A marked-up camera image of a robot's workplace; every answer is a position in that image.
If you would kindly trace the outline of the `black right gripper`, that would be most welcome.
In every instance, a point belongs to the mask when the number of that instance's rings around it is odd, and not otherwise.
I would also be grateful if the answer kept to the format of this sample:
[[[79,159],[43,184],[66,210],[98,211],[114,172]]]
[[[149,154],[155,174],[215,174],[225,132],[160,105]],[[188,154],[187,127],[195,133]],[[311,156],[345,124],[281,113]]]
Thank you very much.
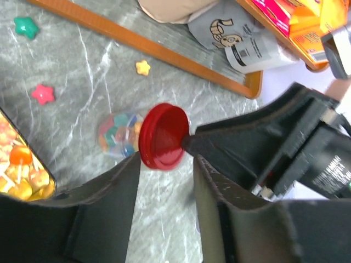
[[[289,129],[234,129],[274,117],[295,103],[303,106],[309,99],[332,108],[339,104],[338,99],[295,82],[259,110],[197,127],[195,135],[183,139],[182,147],[268,200],[285,195],[297,182],[328,199],[350,198],[350,123],[344,115],[327,110],[289,161],[281,152]]]

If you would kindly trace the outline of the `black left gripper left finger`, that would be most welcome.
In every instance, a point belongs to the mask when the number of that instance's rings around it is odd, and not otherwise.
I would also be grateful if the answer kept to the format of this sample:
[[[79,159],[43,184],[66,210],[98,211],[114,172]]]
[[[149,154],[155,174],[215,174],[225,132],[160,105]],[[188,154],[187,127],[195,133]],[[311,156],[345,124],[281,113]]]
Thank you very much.
[[[1,262],[125,262],[140,154],[54,198],[1,195]]]

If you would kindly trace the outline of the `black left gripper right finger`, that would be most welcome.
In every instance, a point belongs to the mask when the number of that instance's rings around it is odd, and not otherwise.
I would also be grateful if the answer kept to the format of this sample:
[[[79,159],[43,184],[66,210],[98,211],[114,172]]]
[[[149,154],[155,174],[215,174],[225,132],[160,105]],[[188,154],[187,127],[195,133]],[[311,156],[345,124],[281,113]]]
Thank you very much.
[[[259,198],[194,159],[204,262],[350,262],[350,200]]]

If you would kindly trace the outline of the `gold tin of stick candies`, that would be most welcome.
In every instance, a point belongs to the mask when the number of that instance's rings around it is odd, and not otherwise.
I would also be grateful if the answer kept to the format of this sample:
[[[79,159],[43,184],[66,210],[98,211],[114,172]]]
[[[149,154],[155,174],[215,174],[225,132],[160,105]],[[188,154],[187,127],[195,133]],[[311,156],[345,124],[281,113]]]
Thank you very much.
[[[32,202],[50,198],[55,190],[53,176],[1,111],[1,194]]]

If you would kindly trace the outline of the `clear glass jar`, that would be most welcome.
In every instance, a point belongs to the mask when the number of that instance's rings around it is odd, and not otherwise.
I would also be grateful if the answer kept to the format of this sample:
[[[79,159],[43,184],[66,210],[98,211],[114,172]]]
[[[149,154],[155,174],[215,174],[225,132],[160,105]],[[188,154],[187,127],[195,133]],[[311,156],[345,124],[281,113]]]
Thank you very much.
[[[144,115],[139,112],[118,112],[108,115],[99,125],[98,143],[103,152],[117,159],[139,151],[139,134]]]

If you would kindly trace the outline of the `red jar lid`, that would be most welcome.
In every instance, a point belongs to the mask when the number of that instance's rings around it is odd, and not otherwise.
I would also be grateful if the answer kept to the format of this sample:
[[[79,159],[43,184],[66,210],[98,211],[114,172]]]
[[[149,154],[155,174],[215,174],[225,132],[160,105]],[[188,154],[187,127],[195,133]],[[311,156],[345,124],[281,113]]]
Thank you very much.
[[[142,162],[150,169],[174,169],[182,161],[185,151],[181,143],[188,135],[189,121],[183,109],[169,103],[154,106],[139,133]]]

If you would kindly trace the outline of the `white printed cup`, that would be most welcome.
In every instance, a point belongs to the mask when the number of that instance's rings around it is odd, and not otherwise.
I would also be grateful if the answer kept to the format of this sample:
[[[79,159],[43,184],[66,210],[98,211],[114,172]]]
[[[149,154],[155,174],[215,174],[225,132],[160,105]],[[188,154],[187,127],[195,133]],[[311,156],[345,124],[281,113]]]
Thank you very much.
[[[231,67],[243,74],[299,62],[299,57],[267,29],[254,33],[224,50]]]

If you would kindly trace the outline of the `orange yellow sponge box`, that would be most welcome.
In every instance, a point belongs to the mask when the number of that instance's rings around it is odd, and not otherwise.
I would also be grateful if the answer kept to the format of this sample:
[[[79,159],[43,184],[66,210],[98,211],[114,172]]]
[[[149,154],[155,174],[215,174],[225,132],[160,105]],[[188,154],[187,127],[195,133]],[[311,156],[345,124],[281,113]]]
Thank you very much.
[[[327,62],[322,36],[347,22],[349,1],[299,1],[290,21],[290,41],[317,65]]]

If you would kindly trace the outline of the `pink orange sponge box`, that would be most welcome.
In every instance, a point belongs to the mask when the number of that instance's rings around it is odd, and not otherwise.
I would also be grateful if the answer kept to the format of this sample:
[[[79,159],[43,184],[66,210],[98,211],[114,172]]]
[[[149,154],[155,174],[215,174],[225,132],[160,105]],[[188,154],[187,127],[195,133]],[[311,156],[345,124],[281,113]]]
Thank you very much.
[[[291,0],[252,0],[252,3],[286,36],[290,27],[296,23],[295,11],[302,6],[299,1]]]

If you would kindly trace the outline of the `monkey print cup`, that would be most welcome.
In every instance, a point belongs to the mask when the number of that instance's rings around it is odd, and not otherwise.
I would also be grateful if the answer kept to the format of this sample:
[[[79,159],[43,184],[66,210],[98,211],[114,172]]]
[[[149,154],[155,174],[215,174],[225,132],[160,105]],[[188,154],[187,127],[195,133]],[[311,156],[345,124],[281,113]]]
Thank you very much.
[[[219,1],[188,22],[189,31],[206,49],[231,47],[263,29],[236,1]]]

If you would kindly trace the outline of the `wooden two-tier shelf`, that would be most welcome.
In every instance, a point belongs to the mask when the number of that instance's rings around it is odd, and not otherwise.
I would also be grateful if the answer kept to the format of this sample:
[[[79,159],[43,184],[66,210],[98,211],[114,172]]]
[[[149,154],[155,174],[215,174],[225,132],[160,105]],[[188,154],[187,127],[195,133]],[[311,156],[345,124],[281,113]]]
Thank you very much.
[[[29,2],[249,99],[257,98],[261,93],[262,71],[247,74],[245,83],[240,84],[71,1],[29,0]]]

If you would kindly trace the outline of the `spilled pink star candy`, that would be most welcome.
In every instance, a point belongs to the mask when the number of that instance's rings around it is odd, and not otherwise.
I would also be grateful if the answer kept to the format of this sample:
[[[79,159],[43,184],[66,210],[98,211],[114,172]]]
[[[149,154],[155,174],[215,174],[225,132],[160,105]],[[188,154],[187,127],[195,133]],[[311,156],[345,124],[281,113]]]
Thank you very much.
[[[54,89],[52,87],[38,84],[31,96],[38,101],[40,105],[45,105],[55,101]]]

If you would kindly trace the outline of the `spilled yellow star candy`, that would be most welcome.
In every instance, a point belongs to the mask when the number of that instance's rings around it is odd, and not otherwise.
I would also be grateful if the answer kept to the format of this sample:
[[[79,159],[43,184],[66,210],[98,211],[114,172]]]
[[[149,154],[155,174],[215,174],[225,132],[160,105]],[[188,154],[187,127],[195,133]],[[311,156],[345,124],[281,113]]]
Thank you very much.
[[[137,74],[148,76],[151,66],[148,64],[146,60],[142,60],[135,63],[135,68],[136,68]]]

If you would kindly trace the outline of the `beige cup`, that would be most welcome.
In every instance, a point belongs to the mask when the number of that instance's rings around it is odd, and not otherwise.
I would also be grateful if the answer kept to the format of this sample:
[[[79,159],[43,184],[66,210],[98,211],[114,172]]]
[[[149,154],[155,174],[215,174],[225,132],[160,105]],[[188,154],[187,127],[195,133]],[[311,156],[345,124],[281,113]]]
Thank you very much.
[[[204,11],[219,1],[196,0],[139,0],[142,11],[160,23],[187,24],[193,13]]]

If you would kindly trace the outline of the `spilled teal star candy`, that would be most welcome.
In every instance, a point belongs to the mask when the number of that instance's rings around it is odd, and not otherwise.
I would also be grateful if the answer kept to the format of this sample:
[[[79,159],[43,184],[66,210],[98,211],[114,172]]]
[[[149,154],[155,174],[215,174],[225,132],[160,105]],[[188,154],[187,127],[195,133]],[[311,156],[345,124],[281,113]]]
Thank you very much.
[[[28,39],[33,40],[36,38],[40,29],[30,17],[20,17],[14,18],[15,32],[18,35],[26,36]]]

